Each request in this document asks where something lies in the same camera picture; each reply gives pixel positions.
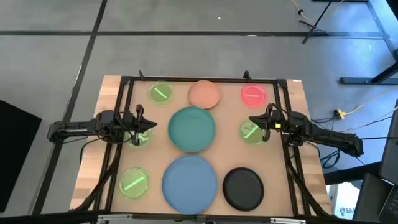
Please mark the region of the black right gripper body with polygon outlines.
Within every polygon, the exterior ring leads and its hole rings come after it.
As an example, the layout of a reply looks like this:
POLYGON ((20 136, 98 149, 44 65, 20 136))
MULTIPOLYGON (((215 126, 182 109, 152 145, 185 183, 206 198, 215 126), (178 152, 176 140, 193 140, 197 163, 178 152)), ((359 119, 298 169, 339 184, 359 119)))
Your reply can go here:
POLYGON ((265 112, 265 124, 263 127, 264 135, 262 140, 267 142, 271 135, 271 130, 280 130, 281 123, 284 120, 283 112, 280 108, 277 107, 274 103, 268 104, 265 112))

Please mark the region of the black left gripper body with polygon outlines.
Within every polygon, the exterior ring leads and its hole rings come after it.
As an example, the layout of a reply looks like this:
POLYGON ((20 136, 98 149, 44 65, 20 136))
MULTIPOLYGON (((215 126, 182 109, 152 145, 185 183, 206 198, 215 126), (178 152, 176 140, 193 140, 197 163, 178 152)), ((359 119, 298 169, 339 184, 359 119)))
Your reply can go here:
POLYGON ((130 111, 127 111, 124 114, 124 125, 125 125, 125 132, 129 135, 129 141, 131 144, 138 146, 140 145, 139 140, 139 131, 141 125, 142 115, 144 113, 144 109, 142 105, 136 106, 136 114, 133 114, 130 111))

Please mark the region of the small green translucent plate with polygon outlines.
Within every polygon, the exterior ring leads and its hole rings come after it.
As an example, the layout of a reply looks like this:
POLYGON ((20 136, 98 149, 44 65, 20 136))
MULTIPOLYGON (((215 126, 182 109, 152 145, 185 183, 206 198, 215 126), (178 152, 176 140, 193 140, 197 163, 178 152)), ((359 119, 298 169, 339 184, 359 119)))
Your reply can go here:
POLYGON ((145 145, 148 145, 150 142, 150 139, 152 138, 152 130, 148 129, 144 133, 139 133, 139 145, 136 146, 131 142, 130 139, 130 134, 126 131, 124 133, 124 143, 131 146, 131 147, 144 147, 145 145))
POLYGON ((126 198, 142 197, 149 188, 149 176, 144 169, 134 167, 125 170, 119 181, 119 189, 126 198))
POLYGON ((262 144, 264 131, 250 120, 244 120, 238 129, 238 134, 245 144, 262 144))
POLYGON ((173 96, 172 87, 165 82, 157 82, 149 88, 149 99, 158 105, 168 103, 173 96))

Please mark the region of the small red translucent plate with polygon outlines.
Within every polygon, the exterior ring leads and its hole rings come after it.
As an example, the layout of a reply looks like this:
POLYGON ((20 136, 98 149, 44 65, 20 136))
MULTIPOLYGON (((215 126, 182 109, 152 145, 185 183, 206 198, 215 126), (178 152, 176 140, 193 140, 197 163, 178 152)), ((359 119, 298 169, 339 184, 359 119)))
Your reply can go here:
POLYGON ((242 102, 251 108, 260 108, 267 102, 267 93, 259 85, 245 85, 240 91, 242 102))

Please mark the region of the large teal plastic plate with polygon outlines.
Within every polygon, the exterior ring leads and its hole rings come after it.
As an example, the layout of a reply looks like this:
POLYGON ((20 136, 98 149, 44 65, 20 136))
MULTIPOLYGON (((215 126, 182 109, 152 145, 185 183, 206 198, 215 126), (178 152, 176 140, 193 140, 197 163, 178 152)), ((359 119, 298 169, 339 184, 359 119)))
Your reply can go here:
POLYGON ((216 123, 207 110, 188 106, 172 115, 167 132, 170 141, 181 151, 201 152, 212 144, 216 123))

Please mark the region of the orange plastic plate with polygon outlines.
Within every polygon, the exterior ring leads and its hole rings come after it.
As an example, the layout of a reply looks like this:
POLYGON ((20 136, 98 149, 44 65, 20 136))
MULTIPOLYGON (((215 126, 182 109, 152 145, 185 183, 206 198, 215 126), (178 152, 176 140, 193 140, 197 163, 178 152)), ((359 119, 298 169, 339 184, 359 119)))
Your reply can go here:
POLYGON ((208 80, 200 80, 190 87, 188 100, 193 106, 210 109, 218 104, 220 91, 215 83, 208 80))

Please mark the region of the black plastic plate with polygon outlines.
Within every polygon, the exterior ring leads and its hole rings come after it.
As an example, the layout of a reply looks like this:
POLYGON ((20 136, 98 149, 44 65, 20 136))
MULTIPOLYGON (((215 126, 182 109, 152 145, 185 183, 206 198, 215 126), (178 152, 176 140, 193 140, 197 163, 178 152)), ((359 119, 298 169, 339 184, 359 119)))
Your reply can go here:
POLYGON ((239 211, 256 209, 264 198, 261 178, 246 167, 230 170, 223 180, 222 188, 227 203, 239 211))

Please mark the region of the large blue plastic plate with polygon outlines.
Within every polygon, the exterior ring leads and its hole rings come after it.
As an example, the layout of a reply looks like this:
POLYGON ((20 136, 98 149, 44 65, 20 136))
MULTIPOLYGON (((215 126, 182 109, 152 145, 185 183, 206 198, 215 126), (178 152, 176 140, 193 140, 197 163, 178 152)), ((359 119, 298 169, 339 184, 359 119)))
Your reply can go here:
POLYGON ((214 168, 200 156, 174 160, 162 178, 162 193, 177 212, 196 215, 207 210, 218 190, 214 168))

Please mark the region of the brown table mat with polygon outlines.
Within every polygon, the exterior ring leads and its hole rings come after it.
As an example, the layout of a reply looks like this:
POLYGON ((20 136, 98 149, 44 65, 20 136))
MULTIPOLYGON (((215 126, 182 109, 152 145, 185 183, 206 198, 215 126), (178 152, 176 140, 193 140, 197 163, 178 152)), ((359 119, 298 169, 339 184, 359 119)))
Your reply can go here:
MULTIPOLYGON (((138 104, 144 107, 144 117, 157 123, 151 139, 142 147, 123 146, 119 162, 118 180, 131 168, 144 169, 149 176, 149 188, 139 199, 125 197, 115 189, 111 209, 114 212, 165 213, 176 211, 166 202, 162 193, 162 178, 166 168, 184 152, 169 140, 167 126, 172 115, 189 106, 190 82, 172 82, 172 99, 157 105, 149 99, 149 90, 154 82, 136 81, 132 89, 131 108, 138 104)), ((254 210, 242 212, 231 207, 218 187, 216 198, 205 215, 239 216, 291 216, 292 204, 285 168, 282 140, 279 133, 272 134, 267 142, 246 144, 239 136, 242 122, 249 116, 265 112, 264 107, 250 108, 241 99, 244 83, 219 83, 221 96, 218 104, 209 110, 216 123, 215 140, 208 149, 200 152, 215 170, 218 183, 236 167, 247 167, 257 173, 264 184, 264 199, 254 210)))

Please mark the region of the black desk foot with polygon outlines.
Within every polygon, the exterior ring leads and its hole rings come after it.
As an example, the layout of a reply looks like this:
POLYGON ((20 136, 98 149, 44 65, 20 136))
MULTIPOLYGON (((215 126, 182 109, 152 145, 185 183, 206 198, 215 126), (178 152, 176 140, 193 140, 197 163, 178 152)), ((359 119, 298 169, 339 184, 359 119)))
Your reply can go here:
POLYGON ((365 174, 372 174, 378 177, 380 166, 381 162, 374 162, 350 169, 329 172, 324 174, 323 177, 326 185, 335 185, 343 182, 361 180, 365 174))

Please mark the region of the black tripod stand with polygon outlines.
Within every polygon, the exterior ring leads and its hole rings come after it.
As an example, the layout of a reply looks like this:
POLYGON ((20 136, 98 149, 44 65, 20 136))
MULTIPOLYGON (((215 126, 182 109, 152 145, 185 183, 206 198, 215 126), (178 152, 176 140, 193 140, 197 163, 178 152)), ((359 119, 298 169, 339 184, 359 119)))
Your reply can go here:
POLYGON ((309 40, 309 38, 311 38, 311 36, 316 32, 319 31, 321 34, 325 34, 328 35, 327 31, 321 30, 318 28, 318 24, 320 23, 320 21, 324 18, 327 10, 330 8, 330 6, 332 5, 333 2, 336 2, 335 0, 329 0, 328 4, 325 6, 324 10, 322 11, 322 13, 319 15, 319 17, 317 18, 317 20, 315 22, 313 22, 312 24, 308 22, 308 19, 305 18, 304 14, 303 14, 303 9, 299 9, 298 10, 298 14, 301 15, 305 21, 303 20, 299 20, 300 24, 306 25, 308 27, 308 32, 305 35, 302 44, 306 44, 307 41, 309 40))

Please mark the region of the white cardboard box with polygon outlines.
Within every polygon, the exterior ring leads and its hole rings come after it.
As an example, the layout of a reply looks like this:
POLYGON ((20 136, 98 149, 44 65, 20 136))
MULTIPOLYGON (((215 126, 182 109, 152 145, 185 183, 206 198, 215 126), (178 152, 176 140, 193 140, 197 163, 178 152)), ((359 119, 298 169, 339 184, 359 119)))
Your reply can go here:
POLYGON ((343 182, 341 184, 327 185, 326 191, 333 214, 338 218, 352 220, 359 189, 351 182, 343 182))

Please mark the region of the dark laptop computer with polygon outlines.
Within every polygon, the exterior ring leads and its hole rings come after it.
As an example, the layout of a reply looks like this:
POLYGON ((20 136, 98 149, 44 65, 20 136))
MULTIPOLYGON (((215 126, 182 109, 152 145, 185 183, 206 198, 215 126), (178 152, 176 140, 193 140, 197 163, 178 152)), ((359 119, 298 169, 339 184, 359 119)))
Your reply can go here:
POLYGON ((354 220, 398 224, 398 110, 388 136, 377 174, 364 175, 354 220))

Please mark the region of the black metal bar silver brackets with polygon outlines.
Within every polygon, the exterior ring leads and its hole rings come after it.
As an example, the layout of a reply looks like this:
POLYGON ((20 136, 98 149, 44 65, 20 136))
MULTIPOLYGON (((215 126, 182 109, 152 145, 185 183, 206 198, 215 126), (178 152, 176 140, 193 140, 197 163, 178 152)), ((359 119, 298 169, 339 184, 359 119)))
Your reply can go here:
POLYGON ((14 217, 0 217, 0 224, 79 224, 86 222, 111 220, 175 220, 175 221, 229 221, 259 222, 281 224, 380 224, 357 220, 345 220, 332 217, 297 215, 295 217, 259 217, 226 215, 170 215, 156 213, 110 213, 107 210, 72 211, 65 213, 46 213, 14 217))

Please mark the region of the black metal table frame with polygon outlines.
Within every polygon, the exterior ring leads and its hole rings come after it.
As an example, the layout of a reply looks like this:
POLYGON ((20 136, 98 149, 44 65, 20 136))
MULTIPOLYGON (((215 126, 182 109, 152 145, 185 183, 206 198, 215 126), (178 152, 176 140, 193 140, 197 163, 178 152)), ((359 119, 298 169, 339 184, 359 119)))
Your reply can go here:
MULTIPOLYGON (((135 112, 131 108, 132 89, 136 81, 165 82, 190 82, 192 85, 200 80, 208 80, 215 83, 244 83, 246 85, 259 85, 267 93, 267 102, 275 103, 282 109, 302 114, 308 114, 308 106, 303 90, 302 82, 299 80, 260 80, 244 78, 198 78, 198 77, 122 77, 107 75, 103 78, 98 96, 95 98, 95 112, 104 110, 116 112, 135 112)), ((295 217, 297 215, 311 216, 315 209, 319 208, 323 213, 330 213, 330 203, 326 193, 326 185, 317 150, 304 144, 301 147, 289 147, 286 133, 271 130, 271 135, 279 133, 282 140, 287 181, 292 204, 293 214, 291 216, 260 216, 260 217, 295 217)), ((125 143, 109 144, 100 141, 96 136, 88 138, 88 145, 83 153, 75 190, 70 202, 71 208, 77 208, 94 189, 99 179, 106 171, 110 171, 111 177, 105 183, 103 189, 91 206, 92 210, 107 210, 111 213, 134 213, 114 212, 111 209, 113 196, 116 188, 119 188, 118 169, 121 160, 121 151, 125 143)), ((184 152, 184 156, 200 156, 200 152, 184 152)))

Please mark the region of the black desk frame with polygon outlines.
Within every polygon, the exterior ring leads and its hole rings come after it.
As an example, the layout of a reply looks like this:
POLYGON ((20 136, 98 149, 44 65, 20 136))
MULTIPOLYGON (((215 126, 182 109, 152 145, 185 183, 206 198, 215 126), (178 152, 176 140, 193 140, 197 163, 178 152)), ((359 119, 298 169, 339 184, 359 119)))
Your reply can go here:
MULTIPOLYGON (((329 0, 316 0, 321 2, 328 2, 329 0)), ((389 36, 382 25, 382 22, 378 18, 370 0, 335 0, 336 2, 343 4, 344 2, 355 2, 355 3, 365 3, 373 17, 374 22, 382 34, 381 37, 385 41, 387 48, 392 49, 391 54, 394 58, 394 64, 382 71, 375 77, 365 78, 365 77, 340 77, 339 83, 343 85, 398 85, 398 78, 392 78, 393 75, 398 73, 398 49, 394 49, 393 44, 389 40, 389 36)))

